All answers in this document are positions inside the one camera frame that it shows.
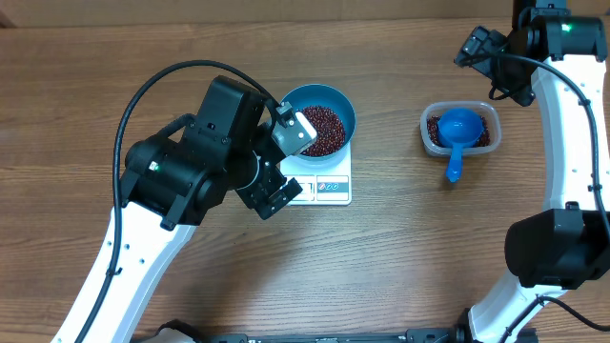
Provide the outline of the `blue plastic measuring scoop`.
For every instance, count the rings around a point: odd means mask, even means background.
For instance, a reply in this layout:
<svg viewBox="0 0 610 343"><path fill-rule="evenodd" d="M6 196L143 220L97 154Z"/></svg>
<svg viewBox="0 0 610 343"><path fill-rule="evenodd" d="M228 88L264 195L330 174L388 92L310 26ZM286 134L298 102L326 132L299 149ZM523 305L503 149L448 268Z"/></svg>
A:
<svg viewBox="0 0 610 343"><path fill-rule="evenodd" d="M446 177L456 183L462 173L463 152L478 142L484 130L481 117L474 111L457 108L445 112L437 122L439 142L451 150Z"/></svg>

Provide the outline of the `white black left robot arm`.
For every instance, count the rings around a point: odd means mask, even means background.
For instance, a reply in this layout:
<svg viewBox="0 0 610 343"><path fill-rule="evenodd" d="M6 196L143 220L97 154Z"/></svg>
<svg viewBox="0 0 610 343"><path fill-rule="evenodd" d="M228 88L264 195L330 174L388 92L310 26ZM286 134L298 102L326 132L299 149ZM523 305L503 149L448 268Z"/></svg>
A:
<svg viewBox="0 0 610 343"><path fill-rule="evenodd" d="M185 114L128 151L119 219L56 342L127 342L158 282L208 210L234 191L267 219L301 191L278 163L317 139L289 103L219 75L196 115Z"/></svg>

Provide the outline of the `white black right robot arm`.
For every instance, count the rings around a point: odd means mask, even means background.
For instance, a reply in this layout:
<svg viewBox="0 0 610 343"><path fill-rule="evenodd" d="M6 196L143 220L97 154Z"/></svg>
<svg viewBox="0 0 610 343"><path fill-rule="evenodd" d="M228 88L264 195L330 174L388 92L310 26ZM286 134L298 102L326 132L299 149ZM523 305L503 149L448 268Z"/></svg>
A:
<svg viewBox="0 0 610 343"><path fill-rule="evenodd" d="M602 21L557 0L517 1L508 34L478 27L461 47L456 63L489 78L492 96L539 106L546 186L541 212L506 234L506 272L448 341L534 342L540 310L608 271L607 58Z"/></svg>

